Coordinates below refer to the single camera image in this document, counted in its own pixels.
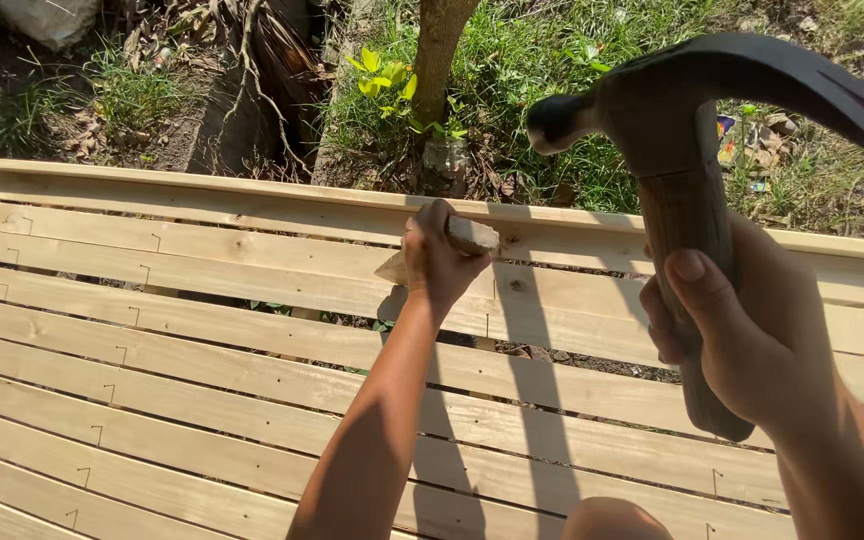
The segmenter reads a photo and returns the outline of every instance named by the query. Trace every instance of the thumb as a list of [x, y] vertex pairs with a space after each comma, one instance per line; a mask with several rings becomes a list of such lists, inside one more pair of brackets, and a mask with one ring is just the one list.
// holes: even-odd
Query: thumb
[[739, 303], [729, 279], [702, 251], [669, 254], [665, 277], [709, 345], [719, 348], [761, 332]]

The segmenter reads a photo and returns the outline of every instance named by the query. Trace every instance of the fingernail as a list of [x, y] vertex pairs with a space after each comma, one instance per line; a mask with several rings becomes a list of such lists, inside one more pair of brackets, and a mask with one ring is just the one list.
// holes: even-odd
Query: fingernail
[[697, 282], [706, 275], [706, 265], [702, 264], [699, 252], [682, 250], [675, 253], [672, 269], [684, 282]]

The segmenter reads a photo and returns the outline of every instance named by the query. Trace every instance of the tree trunk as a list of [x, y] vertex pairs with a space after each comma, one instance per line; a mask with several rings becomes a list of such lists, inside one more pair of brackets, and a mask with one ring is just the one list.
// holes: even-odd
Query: tree trunk
[[478, 5], [479, 0], [421, 0], [415, 57], [418, 87], [412, 107], [422, 124], [441, 123], [446, 116], [446, 82], [452, 57], [466, 21]]

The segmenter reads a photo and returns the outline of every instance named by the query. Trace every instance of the wooden hammer handle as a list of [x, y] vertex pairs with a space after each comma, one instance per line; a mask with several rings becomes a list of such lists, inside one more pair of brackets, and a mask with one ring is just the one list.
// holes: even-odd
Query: wooden hammer handle
[[640, 178], [638, 201], [662, 300], [676, 321], [686, 361], [679, 366], [685, 409], [700, 430], [730, 441], [748, 438], [755, 426], [726, 408], [702, 373], [702, 334], [666, 279], [666, 257], [683, 248], [708, 255], [735, 282], [732, 232], [722, 173], [716, 160], [699, 170]]

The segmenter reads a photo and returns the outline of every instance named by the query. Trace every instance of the yellow-green leaf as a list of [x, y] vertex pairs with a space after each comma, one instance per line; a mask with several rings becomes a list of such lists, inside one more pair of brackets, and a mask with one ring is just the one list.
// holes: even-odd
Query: yellow-green leaf
[[358, 60], [356, 60], [352, 56], [346, 56], [345, 59], [348, 60], [349, 62], [351, 62], [355, 68], [359, 68], [362, 71], [369, 71], [368, 69], [365, 68], [365, 66], [363, 66], [361, 63], [359, 63]]
[[378, 70], [378, 53], [370, 51], [368, 47], [362, 47], [362, 64], [370, 73]]
[[385, 64], [385, 69], [382, 70], [382, 77], [385, 77], [393, 85], [397, 85], [405, 79], [405, 64], [401, 60], [394, 59]]
[[378, 96], [379, 85], [372, 82], [368, 77], [362, 77], [359, 79], [359, 91], [368, 97], [376, 97]]
[[398, 92], [398, 95], [401, 96], [402, 99], [412, 99], [412, 96], [416, 95], [416, 87], [419, 85], [419, 75], [413, 75], [409, 78], [409, 81], [405, 83], [405, 87], [402, 88], [401, 92]]

